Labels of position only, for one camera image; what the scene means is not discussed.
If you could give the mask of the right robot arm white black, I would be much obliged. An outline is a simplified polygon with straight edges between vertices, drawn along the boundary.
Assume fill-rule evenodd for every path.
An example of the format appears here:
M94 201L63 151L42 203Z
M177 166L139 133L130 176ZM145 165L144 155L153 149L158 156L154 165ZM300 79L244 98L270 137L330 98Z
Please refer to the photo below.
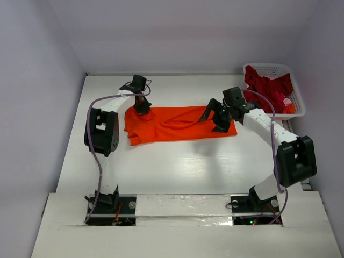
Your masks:
M223 91L223 100L210 99L199 122L211 119L213 132L227 133L232 121L254 131L272 149L273 172L263 182L250 188L247 195L231 197L230 209L234 213L262 213L276 201L277 194L286 194L288 187L313 177L317 173L313 140L299 137L275 122L255 102L248 102L239 87Z

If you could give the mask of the orange t shirt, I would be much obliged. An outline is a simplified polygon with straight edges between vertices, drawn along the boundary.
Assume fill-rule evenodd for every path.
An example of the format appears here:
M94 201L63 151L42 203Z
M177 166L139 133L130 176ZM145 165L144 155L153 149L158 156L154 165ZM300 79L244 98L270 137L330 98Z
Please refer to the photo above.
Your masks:
M127 137L131 146L162 141L183 141L237 135L234 122L227 133L213 132L215 127L209 118L199 122L205 106L153 107L147 114L138 114L131 107L124 116Z

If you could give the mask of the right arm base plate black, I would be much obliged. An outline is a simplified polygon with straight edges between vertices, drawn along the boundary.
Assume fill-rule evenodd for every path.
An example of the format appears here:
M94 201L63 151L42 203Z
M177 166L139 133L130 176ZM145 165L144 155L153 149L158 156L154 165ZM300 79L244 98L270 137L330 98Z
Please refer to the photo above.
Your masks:
M266 200L253 200L249 195L234 195L230 197L226 208L232 211L234 225L269 225L282 224L277 196Z

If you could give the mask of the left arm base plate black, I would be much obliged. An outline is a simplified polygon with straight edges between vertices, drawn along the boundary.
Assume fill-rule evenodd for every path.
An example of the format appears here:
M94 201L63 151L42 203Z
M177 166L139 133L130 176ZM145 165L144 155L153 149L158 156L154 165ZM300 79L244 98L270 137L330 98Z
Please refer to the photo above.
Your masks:
M98 201L86 224L89 226L135 226L136 202L135 195L119 196L119 204L114 209L110 204Z

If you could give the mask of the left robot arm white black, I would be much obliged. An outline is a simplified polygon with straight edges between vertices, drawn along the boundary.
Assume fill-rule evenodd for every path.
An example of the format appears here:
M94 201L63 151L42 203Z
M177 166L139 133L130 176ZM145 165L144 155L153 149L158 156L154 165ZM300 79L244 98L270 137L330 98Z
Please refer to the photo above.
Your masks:
M104 209L106 212L119 211L118 188L113 193L101 193L103 167L97 154L108 157L119 144L119 109L126 103L132 103L134 110L139 114L147 114L151 103L147 96L151 94L151 80L141 75L134 75L132 80L119 88L115 95L104 96L91 102L87 110L84 144L93 155L99 169L98 185L94 197L86 196L89 205L87 219L93 212Z

